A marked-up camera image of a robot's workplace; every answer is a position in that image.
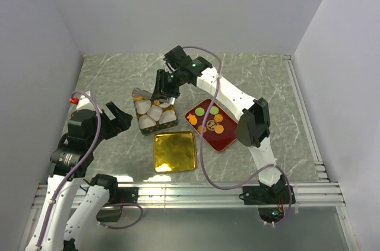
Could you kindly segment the silver metal tongs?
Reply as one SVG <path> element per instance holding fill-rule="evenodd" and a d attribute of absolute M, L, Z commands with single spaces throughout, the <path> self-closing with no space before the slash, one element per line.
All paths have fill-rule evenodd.
<path fill-rule="evenodd" d="M 135 87 L 131 93 L 131 96 L 132 96 L 132 98 L 141 96 L 143 99 L 146 99 L 146 100 L 149 99 L 150 100 L 151 94 L 152 93 L 150 93 L 146 90 L 142 90 L 138 87 Z M 175 98 L 162 96 L 162 98 L 159 99 L 159 101 L 161 101 L 163 103 L 169 103 L 170 105 L 174 105 Z"/>

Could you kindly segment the green round cookie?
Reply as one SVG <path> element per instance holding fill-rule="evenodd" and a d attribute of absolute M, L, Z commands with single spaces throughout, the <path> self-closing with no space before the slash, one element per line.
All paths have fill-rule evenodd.
<path fill-rule="evenodd" d="M 205 110 L 202 107 L 197 107 L 195 109 L 195 114 L 199 117 L 204 116 Z"/>
<path fill-rule="evenodd" d="M 211 115 L 217 115 L 219 113 L 219 108 L 216 106 L 212 106 L 210 109 L 210 114 Z"/>

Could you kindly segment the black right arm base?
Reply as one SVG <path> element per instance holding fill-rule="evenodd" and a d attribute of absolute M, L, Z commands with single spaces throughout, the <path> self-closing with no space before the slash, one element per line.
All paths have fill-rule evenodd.
<path fill-rule="evenodd" d="M 275 227 L 287 216 L 289 209 L 296 203 L 293 188 L 285 185 L 278 192 L 264 186 L 244 186 L 239 199 L 244 205 L 256 205 L 259 219 L 264 225 Z"/>

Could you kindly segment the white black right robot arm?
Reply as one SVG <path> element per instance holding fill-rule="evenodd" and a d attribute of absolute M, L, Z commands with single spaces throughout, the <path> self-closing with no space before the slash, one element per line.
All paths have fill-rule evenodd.
<path fill-rule="evenodd" d="M 203 57 L 188 55 L 163 58 L 165 69 L 159 69 L 152 99 L 171 99 L 180 95 L 179 87 L 192 84 L 216 96 L 237 120 L 237 140 L 249 148 L 259 171 L 261 195 L 264 201 L 275 203 L 282 196 L 286 183 L 279 169 L 270 143 L 270 114 L 268 102 L 247 95 L 229 82 Z"/>

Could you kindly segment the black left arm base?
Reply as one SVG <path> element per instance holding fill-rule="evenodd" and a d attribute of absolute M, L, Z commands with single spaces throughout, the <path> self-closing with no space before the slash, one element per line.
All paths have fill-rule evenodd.
<path fill-rule="evenodd" d="M 97 213 L 97 221 L 101 223 L 116 223 L 121 218 L 123 207 L 115 206 L 115 204 L 136 204 L 138 190 L 139 189 L 135 186 L 118 188 L 118 191 L 112 194 L 110 199 Z"/>

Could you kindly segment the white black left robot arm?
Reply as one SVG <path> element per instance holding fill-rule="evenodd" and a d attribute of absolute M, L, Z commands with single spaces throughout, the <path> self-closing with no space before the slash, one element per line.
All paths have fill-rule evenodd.
<path fill-rule="evenodd" d="M 72 212 L 72 203 L 93 161 L 94 149 L 131 126 L 132 115 L 113 102 L 107 114 L 87 98 L 72 99 L 76 110 L 67 123 L 68 131 L 50 157 L 49 177 L 42 211 L 26 250 L 78 250 L 84 235 L 105 205 L 119 199 L 115 177 L 97 174 L 92 178 L 80 206 Z"/>

